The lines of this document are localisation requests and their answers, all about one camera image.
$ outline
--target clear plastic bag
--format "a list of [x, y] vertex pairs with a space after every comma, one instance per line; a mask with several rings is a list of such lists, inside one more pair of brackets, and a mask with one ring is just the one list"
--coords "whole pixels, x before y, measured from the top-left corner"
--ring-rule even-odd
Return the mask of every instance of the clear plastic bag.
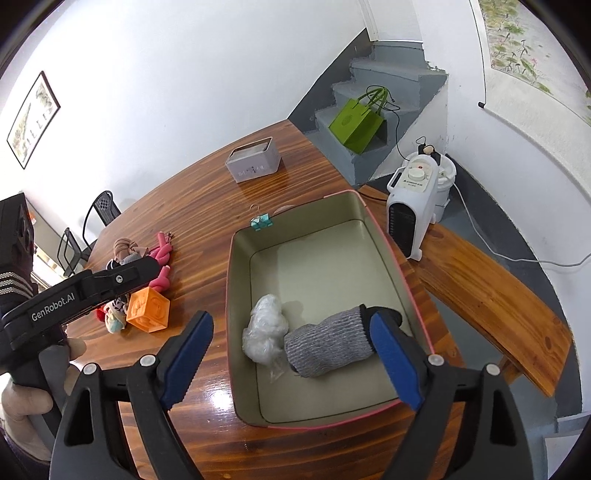
[[242, 351], [271, 372], [271, 382], [288, 368], [283, 339], [289, 324], [281, 314], [281, 302], [275, 295], [264, 295], [251, 311], [251, 321], [242, 332]]

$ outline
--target framed picture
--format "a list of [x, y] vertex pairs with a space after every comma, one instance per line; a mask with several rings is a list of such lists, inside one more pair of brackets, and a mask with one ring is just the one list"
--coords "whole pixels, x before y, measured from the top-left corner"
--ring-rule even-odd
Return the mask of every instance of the framed picture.
[[60, 109], [45, 73], [41, 72], [29, 90], [8, 134], [8, 145], [23, 170], [49, 122]]

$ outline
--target green felt bag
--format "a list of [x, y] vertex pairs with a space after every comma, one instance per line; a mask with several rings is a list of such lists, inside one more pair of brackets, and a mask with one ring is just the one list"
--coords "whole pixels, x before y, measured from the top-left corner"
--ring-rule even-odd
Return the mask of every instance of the green felt bag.
[[[388, 96], [387, 88], [378, 87], [357, 100], [349, 100], [330, 124], [330, 131], [345, 147], [357, 154], [363, 153], [378, 128], [384, 123], [380, 113], [388, 102]], [[359, 103], [365, 97], [369, 97], [369, 103]], [[378, 107], [376, 112], [372, 110], [372, 105]]]

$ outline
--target white space heater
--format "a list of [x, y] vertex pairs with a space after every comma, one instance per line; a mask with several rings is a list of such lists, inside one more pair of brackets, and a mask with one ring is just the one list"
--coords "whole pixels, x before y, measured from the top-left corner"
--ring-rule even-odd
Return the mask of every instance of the white space heater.
[[420, 246], [429, 223], [435, 223], [439, 166], [429, 155], [414, 157], [388, 182], [388, 233], [407, 258], [421, 260]]

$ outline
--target white bucket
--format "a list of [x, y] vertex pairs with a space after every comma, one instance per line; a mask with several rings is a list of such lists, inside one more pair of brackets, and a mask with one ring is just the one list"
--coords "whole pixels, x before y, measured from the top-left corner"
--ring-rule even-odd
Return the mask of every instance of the white bucket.
[[[402, 166], [405, 167], [418, 153], [410, 154]], [[435, 195], [435, 221], [439, 222], [443, 217], [445, 207], [449, 203], [449, 190], [456, 181], [456, 166], [446, 156], [441, 156], [441, 165], [439, 165], [439, 178], [437, 179], [437, 194]]]

